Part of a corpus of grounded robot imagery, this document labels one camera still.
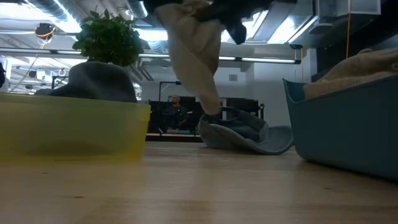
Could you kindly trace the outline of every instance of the table surface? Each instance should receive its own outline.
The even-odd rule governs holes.
[[[147,142],[140,162],[0,164],[0,223],[398,223],[398,186],[281,156]]]

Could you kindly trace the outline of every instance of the potted plant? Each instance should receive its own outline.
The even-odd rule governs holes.
[[[89,61],[128,66],[143,53],[139,33],[131,28],[133,23],[120,15],[111,15],[108,10],[103,15],[91,12],[91,17],[81,22],[73,49],[81,50],[81,55]]]

